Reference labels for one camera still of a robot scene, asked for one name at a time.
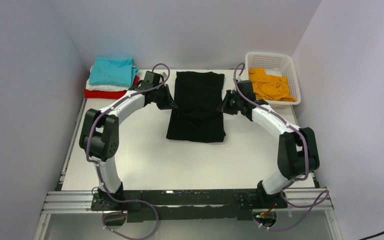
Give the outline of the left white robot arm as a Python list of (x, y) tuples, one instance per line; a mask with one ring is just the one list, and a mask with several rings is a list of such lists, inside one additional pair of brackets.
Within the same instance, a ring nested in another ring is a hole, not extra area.
[(86, 111), (79, 138), (86, 160), (95, 167), (98, 191), (94, 199), (112, 211), (138, 210), (144, 201), (126, 199), (115, 155), (120, 145), (119, 126), (134, 112), (155, 103), (160, 110), (174, 109), (175, 104), (166, 84), (170, 73), (146, 71), (144, 79), (132, 85), (114, 103)]

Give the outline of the black t shirt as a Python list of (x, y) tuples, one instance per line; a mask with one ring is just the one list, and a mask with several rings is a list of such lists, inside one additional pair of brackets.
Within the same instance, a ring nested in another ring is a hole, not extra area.
[(215, 72), (178, 71), (174, 102), (166, 138), (175, 141), (222, 143), (226, 133), (222, 104), (225, 75)]

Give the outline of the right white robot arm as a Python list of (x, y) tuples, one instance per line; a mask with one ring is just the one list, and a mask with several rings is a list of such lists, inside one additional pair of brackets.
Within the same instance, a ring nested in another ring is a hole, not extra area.
[(305, 181), (320, 167), (315, 132), (286, 120), (265, 100), (257, 99), (249, 80), (234, 80), (235, 89), (227, 90), (217, 110), (224, 114), (242, 114), (268, 131), (277, 141), (277, 168), (257, 184), (255, 200), (267, 208), (282, 200), (282, 191), (297, 181)]

